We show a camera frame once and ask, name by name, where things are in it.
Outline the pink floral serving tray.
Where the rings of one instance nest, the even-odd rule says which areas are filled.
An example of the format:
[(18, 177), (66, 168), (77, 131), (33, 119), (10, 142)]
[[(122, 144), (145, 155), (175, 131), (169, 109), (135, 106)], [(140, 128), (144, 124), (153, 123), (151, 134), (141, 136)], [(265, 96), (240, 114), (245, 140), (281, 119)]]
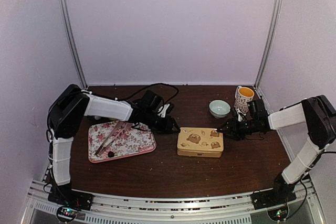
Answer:
[[(119, 121), (111, 121), (93, 125), (88, 132), (88, 159), (92, 163), (102, 163), (116, 159), (127, 158), (146, 154), (156, 149), (153, 132), (145, 124), (132, 124), (131, 128), (119, 138), (115, 139), (108, 147), (95, 156), (96, 150), (116, 126)], [(108, 152), (114, 152), (114, 157), (109, 158)]]

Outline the tan tin box paper cups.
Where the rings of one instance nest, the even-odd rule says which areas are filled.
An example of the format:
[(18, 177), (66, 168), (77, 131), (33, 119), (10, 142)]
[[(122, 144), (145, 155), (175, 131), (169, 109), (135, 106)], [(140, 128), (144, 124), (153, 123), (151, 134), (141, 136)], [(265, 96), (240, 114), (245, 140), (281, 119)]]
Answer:
[(208, 151), (205, 150), (181, 150), (177, 149), (177, 154), (179, 156), (190, 156), (190, 157), (207, 157), (207, 158), (220, 158), (223, 151)]

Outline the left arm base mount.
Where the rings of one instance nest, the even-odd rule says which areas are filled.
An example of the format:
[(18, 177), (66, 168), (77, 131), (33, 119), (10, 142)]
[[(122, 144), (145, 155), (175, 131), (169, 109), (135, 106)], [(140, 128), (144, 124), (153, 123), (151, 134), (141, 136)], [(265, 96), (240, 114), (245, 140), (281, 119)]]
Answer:
[(71, 183), (59, 186), (52, 184), (48, 201), (79, 210), (91, 210), (93, 195), (72, 190)]

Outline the pink metal tongs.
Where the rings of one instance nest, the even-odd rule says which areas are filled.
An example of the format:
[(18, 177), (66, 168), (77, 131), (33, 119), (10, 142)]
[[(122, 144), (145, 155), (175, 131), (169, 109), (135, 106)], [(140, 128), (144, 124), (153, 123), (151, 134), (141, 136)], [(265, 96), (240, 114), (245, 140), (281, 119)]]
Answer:
[(110, 143), (126, 133), (131, 128), (131, 126), (132, 124), (129, 122), (119, 121), (105, 138), (105, 140), (102, 142), (102, 144), (99, 146), (99, 148), (96, 150), (96, 152), (94, 153), (95, 156), (99, 156), (100, 153), (102, 153)]

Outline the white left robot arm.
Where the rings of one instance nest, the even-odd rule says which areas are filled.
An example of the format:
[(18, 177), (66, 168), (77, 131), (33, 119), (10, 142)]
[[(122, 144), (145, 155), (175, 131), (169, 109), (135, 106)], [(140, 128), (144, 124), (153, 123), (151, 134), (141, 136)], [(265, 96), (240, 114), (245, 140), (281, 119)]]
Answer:
[(173, 104), (153, 92), (152, 87), (145, 86), (125, 98), (110, 98), (71, 84), (50, 106), (46, 130), (48, 158), (51, 177), (58, 186), (54, 194), (64, 205), (71, 205), (76, 199), (75, 192), (66, 185), (71, 183), (72, 143), (84, 120), (111, 118), (122, 123), (144, 124), (157, 134), (180, 132), (170, 115)]

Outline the bear print tin lid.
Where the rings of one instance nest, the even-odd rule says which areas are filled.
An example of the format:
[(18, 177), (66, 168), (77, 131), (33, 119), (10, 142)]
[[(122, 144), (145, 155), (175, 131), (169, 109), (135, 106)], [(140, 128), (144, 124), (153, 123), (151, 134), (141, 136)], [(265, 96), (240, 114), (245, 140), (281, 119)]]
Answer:
[(181, 127), (177, 149), (186, 152), (219, 153), (224, 150), (224, 137), (213, 128)]

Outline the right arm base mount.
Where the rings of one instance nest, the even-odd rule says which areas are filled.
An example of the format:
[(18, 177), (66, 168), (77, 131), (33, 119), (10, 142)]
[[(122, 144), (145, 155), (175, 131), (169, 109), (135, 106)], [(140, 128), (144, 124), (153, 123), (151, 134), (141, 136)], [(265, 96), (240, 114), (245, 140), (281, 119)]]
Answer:
[(269, 208), (281, 204), (285, 204), (289, 201), (293, 201), (296, 199), (296, 194), (293, 192), (295, 185), (294, 184), (287, 184), (279, 174), (275, 180), (273, 188), (270, 190), (253, 192), (251, 194), (251, 201), (253, 203), (254, 209), (263, 209)]

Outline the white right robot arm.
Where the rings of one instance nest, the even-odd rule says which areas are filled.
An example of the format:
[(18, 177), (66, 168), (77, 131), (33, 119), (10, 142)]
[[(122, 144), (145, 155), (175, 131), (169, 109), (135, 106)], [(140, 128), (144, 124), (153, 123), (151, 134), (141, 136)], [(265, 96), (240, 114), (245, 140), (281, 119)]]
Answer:
[(322, 153), (335, 141), (335, 107), (325, 95), (318, 95), (268, 113), (263, 99), (247, 103), (250, 119), (234, 116), (216, 130), (233, 140), (244, 140), (254, 133), (299, 130), (301, 149), (291, 163), (275, 178), (269, 192), (272, 203), (279, 204), (292, 192), (295, 184), (315, 166)]

